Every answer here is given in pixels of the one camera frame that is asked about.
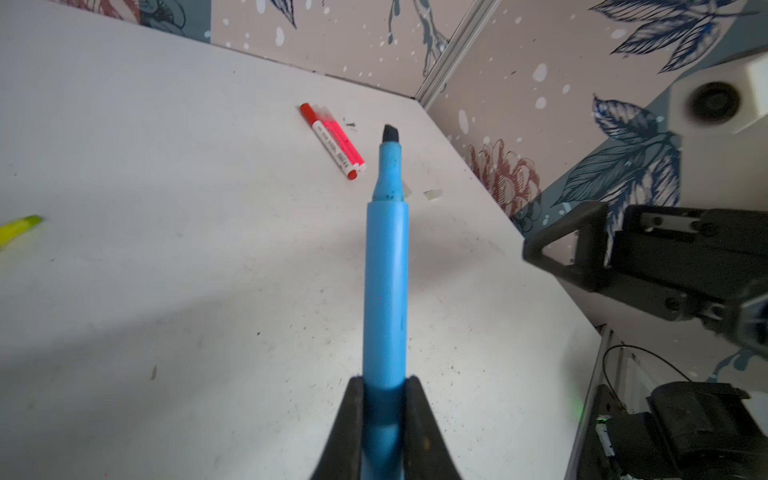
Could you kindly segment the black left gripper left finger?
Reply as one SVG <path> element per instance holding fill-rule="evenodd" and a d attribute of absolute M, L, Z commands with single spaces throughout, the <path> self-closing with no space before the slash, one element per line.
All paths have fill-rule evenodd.
<path fill-rule="evenodd" d="M 361 478 L 364 420 L 364 381 L 349 379 L 311 480 L 359 480 Z"/>

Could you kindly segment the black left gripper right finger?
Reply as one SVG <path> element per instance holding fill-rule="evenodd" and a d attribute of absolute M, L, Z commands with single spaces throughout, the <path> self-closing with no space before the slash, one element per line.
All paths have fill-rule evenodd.
<path fill-rule="evenodd" d="M 406 480 L 461 480 L 416 376 L 405 381 L 403 468 Z"/>

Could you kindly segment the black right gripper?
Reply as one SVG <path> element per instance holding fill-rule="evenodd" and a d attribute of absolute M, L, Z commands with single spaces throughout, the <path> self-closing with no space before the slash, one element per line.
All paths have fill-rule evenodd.
<path fill-rule="evenodd" d="M 591 293 L 670 322 L 699 320 L 767 355 L 767 215 L 761 211 L 630 206 L 604 265 L 609 205 L 582 203 L 527 238 L 527 263 Z M 547 256 L 577 233 L 573 262 Z"/>

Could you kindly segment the clear pen cap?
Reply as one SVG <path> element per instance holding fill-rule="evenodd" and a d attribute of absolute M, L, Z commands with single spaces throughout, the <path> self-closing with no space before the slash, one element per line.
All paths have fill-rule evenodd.
<path fill-rule="evenodd" d="M 442 197 L 443 191 L 441 189 L 432 189 L 423 192 L 425 198 L 429 201 L 434 201 Z"/>
<path fill-rule="evenodd" d="M 409 187 L 409 185 L 403 181 L 402 182 L 403 190 L 404 190 L 404 198 L 409 199 L 413 195 L 413 190 Z"/>

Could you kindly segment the blue highlighter pen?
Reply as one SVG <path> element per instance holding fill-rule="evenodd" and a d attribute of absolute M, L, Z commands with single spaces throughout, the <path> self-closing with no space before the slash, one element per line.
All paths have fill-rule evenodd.
<path fill-rule="evenodd" d="M 399 132 L 385 125 L 367 205 L 363 321 L 363 479 L 400 479 L 406 379 L 409 207 Z"/>

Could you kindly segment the white marker pen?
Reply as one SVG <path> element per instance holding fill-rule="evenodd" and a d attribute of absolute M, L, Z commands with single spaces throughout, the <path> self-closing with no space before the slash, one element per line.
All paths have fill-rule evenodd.
<path fill-rule="evenodd" d="M 338 142 L 334 139 L 333 135 L 326 128 L 323 122 L 318 117 L 318 122 L 313 126 L 310 126 L 314 131 L 317 138 L 320 140 L 326 151 L 333 158 L 334 162 L 345 175 L 348 180 L 355 180 L 358 176 L 358 172 L 352 163 L 349 161 L 347 155 L 341 150 Z"/>

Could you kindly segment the pink highlighter pen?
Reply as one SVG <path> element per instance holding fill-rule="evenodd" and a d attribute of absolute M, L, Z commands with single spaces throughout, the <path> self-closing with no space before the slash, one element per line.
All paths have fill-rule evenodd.
<path fill-rule="evenodd" d="M 353 145 L 345 131 L 337 120 L 331 115 L 330 111 L 324 107 L 319 109 L 319 117 L 338 142 L 341 150 L 347 155 L 349 161 L 358 172 L 366 170 L 366 163 L 356 147 Z"/>

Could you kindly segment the yellow highlighter pen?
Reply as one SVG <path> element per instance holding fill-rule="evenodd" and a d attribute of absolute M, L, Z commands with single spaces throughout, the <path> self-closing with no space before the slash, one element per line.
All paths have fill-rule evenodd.
<path fill-rule="evenodd" d="M 31 215 L 2 225 L 0 227 L 0 249 L 3 250 L 13 240 L 34 229 L 42 222 L 41 216 Z"/>

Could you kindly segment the red pen cap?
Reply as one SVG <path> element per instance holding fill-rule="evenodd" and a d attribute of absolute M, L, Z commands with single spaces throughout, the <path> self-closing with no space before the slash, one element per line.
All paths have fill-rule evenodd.
<path fill-rule="evenodd" d="M 318 122 L 318 117 L 315 112 L 315 110 L 312 108 L 312 106 L 309 103 L 303 103 L 299 106 L 300 113 L 304 120 L 310 125 L 313 126 L 316 122 Z"/>

